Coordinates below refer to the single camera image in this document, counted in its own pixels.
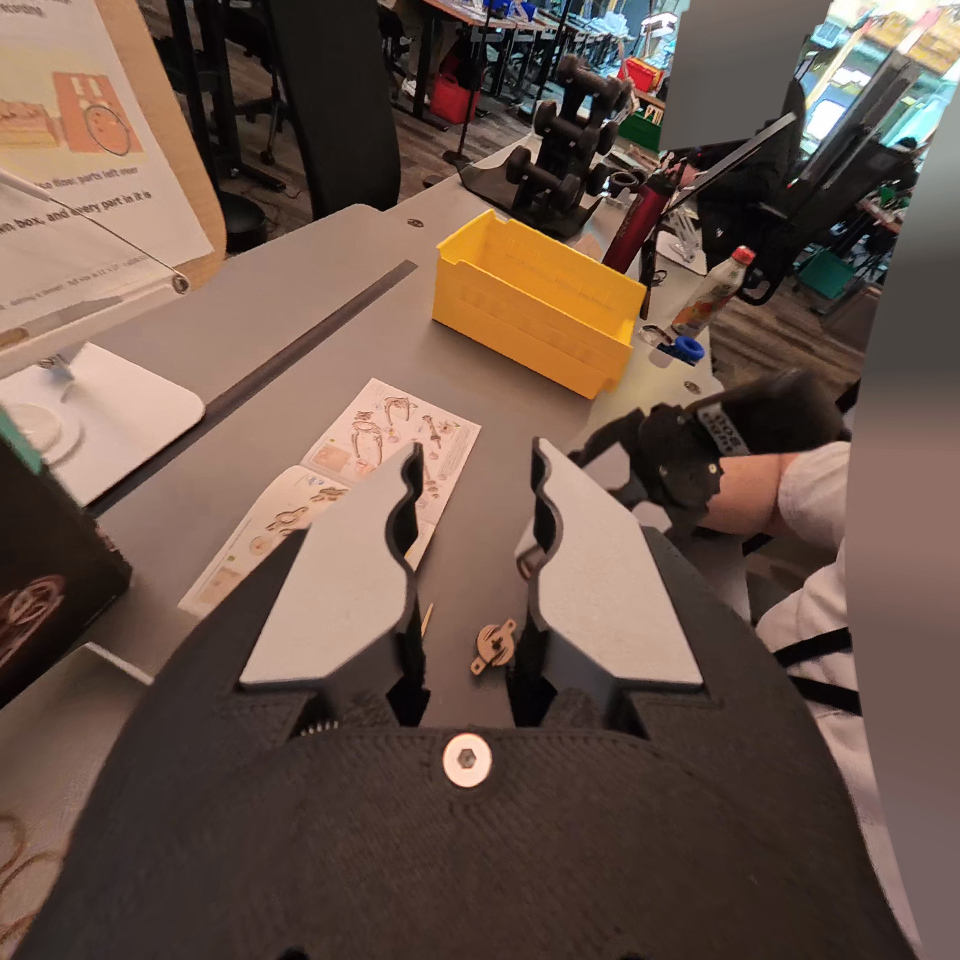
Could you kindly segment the black round stool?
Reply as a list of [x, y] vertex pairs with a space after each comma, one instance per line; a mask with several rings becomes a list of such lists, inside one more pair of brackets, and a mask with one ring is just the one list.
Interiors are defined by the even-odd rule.
[[259, 204], [230, 191], [222, 191], [219, 201], [225, 226], [225, 250], [228, 255], [243, 254], [268, 242], [268, 219]]

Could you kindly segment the green plastic crate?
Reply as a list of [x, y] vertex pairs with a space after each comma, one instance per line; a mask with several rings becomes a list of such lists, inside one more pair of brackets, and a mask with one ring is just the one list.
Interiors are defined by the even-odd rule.
[[833, 302], [841, 298], [857, 273], [855, 265], [827, 248], [820, 248], [798, 265], [798, 284]]

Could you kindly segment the black product box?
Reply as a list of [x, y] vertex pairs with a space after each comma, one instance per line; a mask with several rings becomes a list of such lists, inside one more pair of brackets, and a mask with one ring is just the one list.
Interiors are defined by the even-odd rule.
[[133, 571], [45, 465], [1, 445], [1, 706], [55, 666]]

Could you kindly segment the pile of rubber bands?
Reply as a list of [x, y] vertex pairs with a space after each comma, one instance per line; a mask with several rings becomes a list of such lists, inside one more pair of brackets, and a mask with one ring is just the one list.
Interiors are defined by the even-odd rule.
[[59, 876], [63, 853], [41, 848], [26, 823], [1, 814], [1, 958], [13, 958]]

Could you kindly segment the white folding stand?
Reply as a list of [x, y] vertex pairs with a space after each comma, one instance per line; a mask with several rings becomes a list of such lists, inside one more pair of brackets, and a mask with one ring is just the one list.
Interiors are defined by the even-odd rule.
[[687, 206], [665, 215], [656, 237], [656, 251], [701, 278], [709, 271], [698, 216]]

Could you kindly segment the dark red water bottle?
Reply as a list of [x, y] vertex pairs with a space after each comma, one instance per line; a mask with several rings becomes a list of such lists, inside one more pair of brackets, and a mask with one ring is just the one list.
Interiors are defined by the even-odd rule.
[[663, 172], [651, 174], [639, 187], [635, 199], [614, 235], [602, 264], [626, 274], [647, 238], [660, 221], [675, 192], [674, 178]]

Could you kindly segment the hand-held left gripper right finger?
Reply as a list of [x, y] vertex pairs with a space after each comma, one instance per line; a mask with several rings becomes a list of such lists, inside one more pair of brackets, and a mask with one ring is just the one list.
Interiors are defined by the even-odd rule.
[[540, 726], [566, 690], [605, 721], [636, 693], [699, 696], [702, 672], [642, 525], [545, 438], [532, 446], [534, 539], [513, 655], [513, 723]]

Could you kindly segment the printed instruction sign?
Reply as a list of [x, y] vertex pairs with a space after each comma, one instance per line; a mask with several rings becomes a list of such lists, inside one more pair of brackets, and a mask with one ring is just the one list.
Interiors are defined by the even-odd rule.
[[138, 3], [1, 10], [2, 332], [198, 277], [223, 229]]

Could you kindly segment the yellow plastic bin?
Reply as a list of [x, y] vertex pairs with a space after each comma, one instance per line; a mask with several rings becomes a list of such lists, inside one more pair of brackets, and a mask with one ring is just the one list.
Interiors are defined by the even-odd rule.
[[493, 209], [437, 253], [433, 321], [587, 400], [618, 386], [641, 282]]

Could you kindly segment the person's right forearm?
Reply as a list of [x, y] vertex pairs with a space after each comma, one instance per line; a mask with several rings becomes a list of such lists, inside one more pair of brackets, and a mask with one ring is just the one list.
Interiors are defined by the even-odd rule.
[[740, 538], [790, 533], [779, 508], [779, 491], [797, 453], [723, 458], [719, 491], [709, 499], [704, 529]]

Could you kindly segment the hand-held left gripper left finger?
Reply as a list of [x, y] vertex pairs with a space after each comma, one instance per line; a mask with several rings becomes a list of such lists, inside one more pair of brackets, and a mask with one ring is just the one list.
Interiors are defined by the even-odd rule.
[[330, 718], [382, 697], [398, 721], [426, 713], [416, 573], [424, 449], [407, 443], [317, 516], [298, 548], [238, 685], [308, 690]]

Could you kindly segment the clear drink bottle red cap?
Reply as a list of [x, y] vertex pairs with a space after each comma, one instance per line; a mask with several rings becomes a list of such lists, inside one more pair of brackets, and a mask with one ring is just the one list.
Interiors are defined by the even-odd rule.
[[666, 332], [678, 337], [698, 339], [714, 317], [738, 294], [756, 254], [748, 246], [738, 246], [733, 254], [711, 269], [687, 299]]

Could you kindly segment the instruction booklet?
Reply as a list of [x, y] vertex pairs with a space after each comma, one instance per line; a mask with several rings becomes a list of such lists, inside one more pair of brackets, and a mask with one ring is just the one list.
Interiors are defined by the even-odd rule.
[[177, 608], [194, 618], [212, 612], [294, 532], [412, 442], [423, 449], [417, 538], [405, 557], [416, 570], [473, 451], [479, 425], [406, 390], [370, 379], [301, 461], [253, 502]]

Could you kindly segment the small wooden gear piece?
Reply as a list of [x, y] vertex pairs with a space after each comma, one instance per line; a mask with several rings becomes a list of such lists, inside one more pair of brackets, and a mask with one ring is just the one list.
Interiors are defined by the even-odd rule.
[[473, 676], [479, 676], [488, 667], [506, 666], [510, 663], [515, 654], [517, 628], [517, 621], [508, 618], [502, 624], [487, 625], [479, 631], [476, 655], [470, 664]]

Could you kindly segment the rack of black dumbbells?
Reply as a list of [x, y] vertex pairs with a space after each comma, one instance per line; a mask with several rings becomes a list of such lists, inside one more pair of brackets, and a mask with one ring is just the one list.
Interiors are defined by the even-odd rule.
[[642, 177], [603, 161], [633, 101], [630, 78], [602, 77], [575, 54], [560, 59], [557, 78], [562, 101], [543, 100], [534, 109], [537, 153], [517, 146], [499, 166], [468, 164], [459, 177], [463, 188], [492, 207], [568, 241], [582, 231], [603, 195], [634, 193]]

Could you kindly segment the black office chair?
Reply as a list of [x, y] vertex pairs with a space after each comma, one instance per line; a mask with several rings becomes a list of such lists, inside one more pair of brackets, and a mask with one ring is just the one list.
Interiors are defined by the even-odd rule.
[[812, 112], [801, 113], [803, 90], [793, 79], [783, 112], [794, 113], [795, 121], [698, 195], [706, 267], [714, 268], [736, 247], [751, 249], [754, 259], [740, 298], [763, 306], [802, 250], [825, 239], [868, 194], [886, 182], [914, 186], [916, 139], [886, 146], [880, 126], [919, 74], [906, 57], [888, 57], [806, 162], [800, 156], [802, 122]]

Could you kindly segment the white sign stand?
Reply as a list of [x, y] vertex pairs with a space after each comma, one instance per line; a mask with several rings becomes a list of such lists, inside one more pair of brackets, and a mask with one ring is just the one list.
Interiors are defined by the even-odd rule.
[[1, 380], [2, 408], [59, 483], [87, 507], [197, 426], [191, 390], [87, 343], [64, 365]]

